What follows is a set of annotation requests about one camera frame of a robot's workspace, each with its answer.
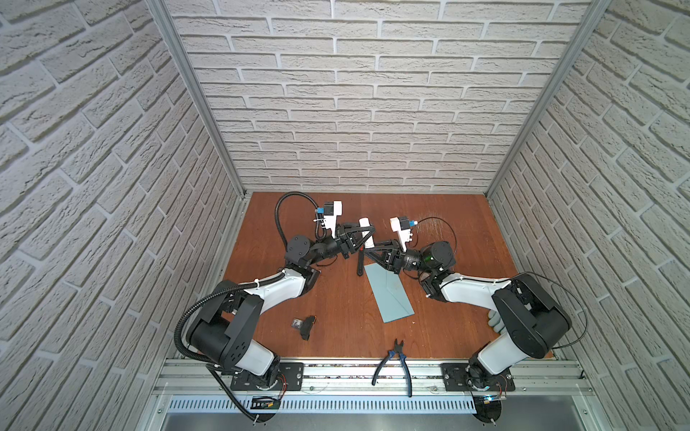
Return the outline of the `white glue stick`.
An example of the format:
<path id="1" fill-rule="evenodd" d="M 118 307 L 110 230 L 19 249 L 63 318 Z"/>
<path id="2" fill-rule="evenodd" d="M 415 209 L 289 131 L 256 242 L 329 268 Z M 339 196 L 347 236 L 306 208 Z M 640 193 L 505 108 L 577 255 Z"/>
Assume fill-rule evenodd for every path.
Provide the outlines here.
<path id="1" fill-rule="evenodd" d="M 365 250 L 370 250 L 375 247 L 375 242 L 373 239 L 373 233 L 370 231 L 370 222 L 367 217 L 362 217 L 359 219 L 359 226 L 363 228 L 363 231 L 361 232 L 362 234 L 362 239 L 363 239 L 363 248 Z"/>

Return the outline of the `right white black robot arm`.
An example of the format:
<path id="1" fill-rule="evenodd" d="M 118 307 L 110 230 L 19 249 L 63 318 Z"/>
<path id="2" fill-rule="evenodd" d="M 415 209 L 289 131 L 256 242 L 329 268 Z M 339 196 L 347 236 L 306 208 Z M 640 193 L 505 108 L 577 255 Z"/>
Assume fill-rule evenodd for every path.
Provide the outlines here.
<path id="1" fill-rule="evenodd" d="M 542 359 L 560 348 L 558 342 L 571 330 L 571 317 L 537 281 L 535 273 L 510 278 L 481 278 L 453 271 L 456 256 L 447 241 L 415 250 L 407 244 L 417 223 L 404 217 L 391 219 L 396 239 L 375 242 L 363 231 L 363 252 L 382 268 L 398 274 L 414 270 L 423 292 L 442 303 L 465 303 L 490 312 L 497 339 L 468 360 L 467 385 L 477 391 L 492 386 L 506 391 L 511 366 L 526 358 Z"/>

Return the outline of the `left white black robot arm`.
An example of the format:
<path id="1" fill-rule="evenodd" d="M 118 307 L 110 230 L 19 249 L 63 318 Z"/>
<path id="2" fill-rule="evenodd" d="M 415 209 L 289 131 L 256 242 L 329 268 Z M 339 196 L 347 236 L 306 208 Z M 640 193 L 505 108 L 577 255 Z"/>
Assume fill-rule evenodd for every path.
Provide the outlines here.
<path id="1" fill-rule="evenodd" d="M 253 336 L 262 314 L 271 308 L 306 295 L 316 285 L 321 272 L 317 264 L 330 258 L 349 258 L 372 244 L 375 229 L 367 219 L 356 224 L 341 224 L 340 201 L 318 205 L 304 192 L 291 191 L 289 198 L 306 199 L 313 208 L 314 238 L 287 237 L 280 224 L 280 207 L 274 208 L 274 221 L 285 251 L 284 267 L 275 275 L 236 284 L 220 282 L 207 296 L 183 313 L 174 329 L 174 345 L 189 359 L 204 364 L 230 402 L 253 423 L 265 423 L 273 416 L 260 413 L 260 407 L 280 406 L 289 383 L 280 372 L 281 358 L 262 346 Z M 221 375 L 234 370 L 246 372 L 262 388 L 279 388 L 276 396 L 263 396 L 251 408 L 235 396 Z"/>

